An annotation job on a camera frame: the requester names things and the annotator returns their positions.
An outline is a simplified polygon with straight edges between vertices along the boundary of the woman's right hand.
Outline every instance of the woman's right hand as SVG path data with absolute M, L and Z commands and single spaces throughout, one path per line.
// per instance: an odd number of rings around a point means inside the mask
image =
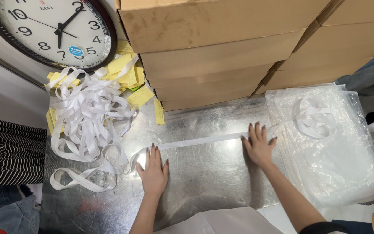
M 249 136 L 252 143 L 244 136 L 242 136 L 242 141 L 252 162 L 261 168 L 272 164 L 272 150 L 276 145 L 277 137 L 268 142 L 266 126 L 263 126 L 261 130 L 259 122 L 256 123 L 255 128 L 253 128 L 252 123 L 249 125 Z

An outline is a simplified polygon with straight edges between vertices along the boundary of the striped garment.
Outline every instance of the striped garment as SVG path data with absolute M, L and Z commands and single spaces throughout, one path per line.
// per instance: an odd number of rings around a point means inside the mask
M 47 130 L 0 120 L 0 185 L 43 182 Z

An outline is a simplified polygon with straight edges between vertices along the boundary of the sleeve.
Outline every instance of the sleeve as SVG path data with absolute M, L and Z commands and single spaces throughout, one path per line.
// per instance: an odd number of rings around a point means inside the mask
M 350 231 L 340 224 L 333 222 L 318 222 L 303 228 L 299 234 L 328 234 L 332 232 L 350 233 Z

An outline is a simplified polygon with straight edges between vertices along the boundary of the clock face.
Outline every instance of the clock face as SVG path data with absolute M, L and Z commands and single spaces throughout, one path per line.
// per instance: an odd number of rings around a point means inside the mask
M 0 28 L 29 56 L 59 68 L 90 70 L 111 57 L 109 29 L 87 0 L 0 0 Z

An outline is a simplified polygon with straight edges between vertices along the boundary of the stainless steel table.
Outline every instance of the stainless steel table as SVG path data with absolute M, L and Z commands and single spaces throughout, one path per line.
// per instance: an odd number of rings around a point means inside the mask
M 137 111 L 131 129 L 122 137 L 127 155 L 151 145 L 224 135 L 248 130 L 250 122 L 270 126 L 264 98 L 254 96 L 229 102 L 165 113 L 165 125 L 155 123 L 152 98 Z M 50 103 L 56 102 L 51 97 Z M 120 129 L 123 123 L 115 127 Z M 113 149 L 106 156 L 118 165 Z M 154 230 L 187 220 L 207 210 L 251 206 L 255 209 L 279 204 L 274 190 L 262 173 L 243 154 L 240 139 L 220 141 L 161 152 L 169 159 L 169 181 L 158 205 Z M 145 157 L 139 162 L 145 164 Z M 282 170 L 279 155 L 273 161 Z M 99 161 L 84 163 L 63 159 L 47 143 L 45 178 L 59 167 L 84 171 Z M 71 181 L 63 176 L 63 184 Z M 97 172 L 90 178 L 104 188 L 111 175 Z M 57 191 L 49 182 L 43 185 L 40 230 L 50 233 L 112 234 L 128 233 L 137 214 L 143 189 L 136 172 L 118 176 L 115 189 L 95 193 L 78 185 Z

